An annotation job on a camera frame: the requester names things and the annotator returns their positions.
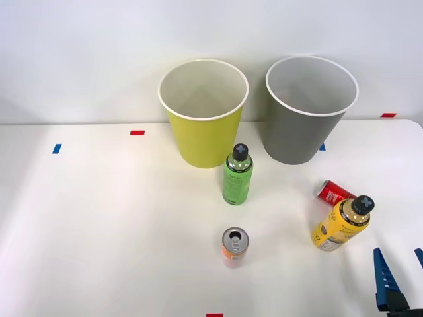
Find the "yellow paper cup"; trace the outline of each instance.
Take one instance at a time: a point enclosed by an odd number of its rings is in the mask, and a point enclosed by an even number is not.
[[[184,160],[200,168],[225,161],[248,94],[245,75],[215,59],[189,61],[162,78],[159,99]]]

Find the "green bottle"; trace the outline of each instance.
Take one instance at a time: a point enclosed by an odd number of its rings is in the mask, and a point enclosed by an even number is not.
[[[223,198],[231,205],[240,205],[247,199],[252,174],[249,148],[242,143],[233,147],[225,161]]]

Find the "bottle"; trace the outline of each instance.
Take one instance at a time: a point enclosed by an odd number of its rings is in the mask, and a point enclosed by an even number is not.
[[[231,205],[240,205],[247,199],[252,174],[249,148],[242,143],[233,147],[225,161],[223,198]]]
[[[370,222],[369,212],[374,207],[375,202],[365,195],[340,201],[315,227],[311,234],[313,243],[323,251],[336,250],[367,228]]]

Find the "white table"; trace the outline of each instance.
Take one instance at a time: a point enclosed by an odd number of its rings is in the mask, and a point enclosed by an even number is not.
[[[341,121],[326,151],[288,166],[257,126],[237,136],[255,163],[240,206],[221,197],[222,168],[183,161],[168,124],[0,127],[0,316],[385,316],[375,247],[423,308],[422,128]],[[376,204],[369,228],[332,253],[309,236],[329,209],[313,197],[324,179]],[[239,269],[221,263],[233,225],[250,236]]]

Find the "bottle cap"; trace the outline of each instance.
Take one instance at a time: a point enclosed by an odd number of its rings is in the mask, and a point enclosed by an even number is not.
[[[375,202],[372,200],[372,198],[366,195],[358,196],[351,203],[352,210],[361,216],[367,215],[370,211],[373,210],[374,207]]]
[[[242,162],[249,157],[249,148],[243,143],[238,143],[233,147],[232,156],[234,160]]]

